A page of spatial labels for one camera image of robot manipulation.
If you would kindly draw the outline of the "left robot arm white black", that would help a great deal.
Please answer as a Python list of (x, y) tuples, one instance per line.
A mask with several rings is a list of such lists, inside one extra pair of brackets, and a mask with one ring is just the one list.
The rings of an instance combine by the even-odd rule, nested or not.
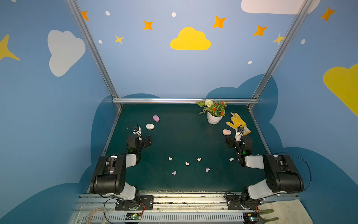
[(138, 165), (142, 149), (152, 144), (151, 135), (144, 138), (133, 133), (127, 138), (125, 154), (101, 156), (89, 186), (90, 193), (116, 199), (116, 210), (138, 210), (141, 206), (139, 190), (126, 182), (126, 169)]

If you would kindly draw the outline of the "pink earbud charging case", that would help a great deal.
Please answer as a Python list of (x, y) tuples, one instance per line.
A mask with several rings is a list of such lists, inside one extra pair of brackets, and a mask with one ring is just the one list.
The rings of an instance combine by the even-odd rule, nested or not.
[(226, 135), (226, 136), (229, 136), (229, 135), (231, 134), (231, 131), (228, 130), (228, 129), (224, 129), (224, 130), (222, 131), (222, 133), (223, 133), (224, 135)]

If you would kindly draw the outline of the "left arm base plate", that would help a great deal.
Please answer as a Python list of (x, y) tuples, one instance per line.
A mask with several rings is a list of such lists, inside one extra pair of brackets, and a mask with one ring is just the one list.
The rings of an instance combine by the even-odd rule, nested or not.
[(144, 196), (135, 196), (133, 200), (122, 200), (118, 199), (116, 202), (115, 210), (116, 211), (152, 211), (154, 204), (154, 196), (144, 195)]

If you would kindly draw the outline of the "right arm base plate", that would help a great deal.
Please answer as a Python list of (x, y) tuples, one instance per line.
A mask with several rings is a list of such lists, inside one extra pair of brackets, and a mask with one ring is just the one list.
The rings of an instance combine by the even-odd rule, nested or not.
[(263, 200), (244, 201), (240, 196), (234, 194), (225, 194), (224, 199), (227, 202), (229, 210), (253, 210), (255, 211), (259, 205), (263, 204)]

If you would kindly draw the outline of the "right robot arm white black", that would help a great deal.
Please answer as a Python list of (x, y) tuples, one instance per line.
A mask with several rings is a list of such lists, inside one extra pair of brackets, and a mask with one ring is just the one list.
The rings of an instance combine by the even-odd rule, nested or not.
[(236, 158), (241, 166), (261, 169), (265, 178), (243, 189), (238, 198), (245, 209), (263, 203), (267, 197), (280, 193), (299, 193), (305, 191), (304, 180), (289, 155), (252, 155), (252, 140), (250, 136), (238, 135), (235, 138), (226, 137), (226, 145), (235, 149)]

